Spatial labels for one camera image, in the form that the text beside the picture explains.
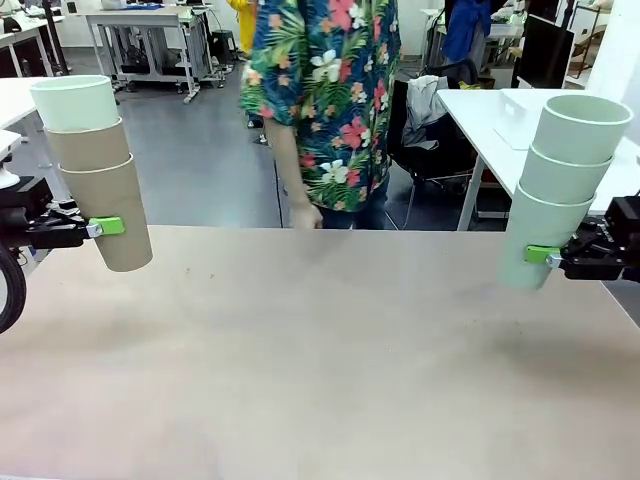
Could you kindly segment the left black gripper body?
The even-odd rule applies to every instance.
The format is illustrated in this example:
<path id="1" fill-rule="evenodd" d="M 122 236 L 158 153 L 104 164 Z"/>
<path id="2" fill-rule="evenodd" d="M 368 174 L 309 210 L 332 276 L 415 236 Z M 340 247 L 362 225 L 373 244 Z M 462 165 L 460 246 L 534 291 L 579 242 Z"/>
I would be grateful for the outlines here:
<path id="1" fill-rule="evenodd" d="M 7 248 L 18 248 L 30 244 L 27 230 L 28 210 L 25 206 L 1 205 L 1 244 Z"/>

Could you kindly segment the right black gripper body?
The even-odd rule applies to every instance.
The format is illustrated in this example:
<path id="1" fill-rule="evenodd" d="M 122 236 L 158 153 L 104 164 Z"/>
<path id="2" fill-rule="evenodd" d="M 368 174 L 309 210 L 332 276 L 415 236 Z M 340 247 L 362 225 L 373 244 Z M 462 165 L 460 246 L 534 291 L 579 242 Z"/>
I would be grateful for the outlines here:
<path id="1" fill-rule="evenodd" d="M 628 245 L 621 249 L 624 260 L 622 278 L 624 280 L 640 282 L 640 236 L 638 232 L 631 233 Z"/>

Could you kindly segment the person's right hand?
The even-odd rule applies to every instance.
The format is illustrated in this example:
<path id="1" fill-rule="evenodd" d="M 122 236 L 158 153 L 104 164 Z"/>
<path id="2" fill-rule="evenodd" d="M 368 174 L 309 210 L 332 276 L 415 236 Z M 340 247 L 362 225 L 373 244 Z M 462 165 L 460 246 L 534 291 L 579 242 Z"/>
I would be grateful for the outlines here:
<path id="1" fill-rule="evenodd" d="M 292 203 L 289 208 L 290 227 L 294 229 L 321 229 L 323 217 L 319 209 L 309 203 Z"/>

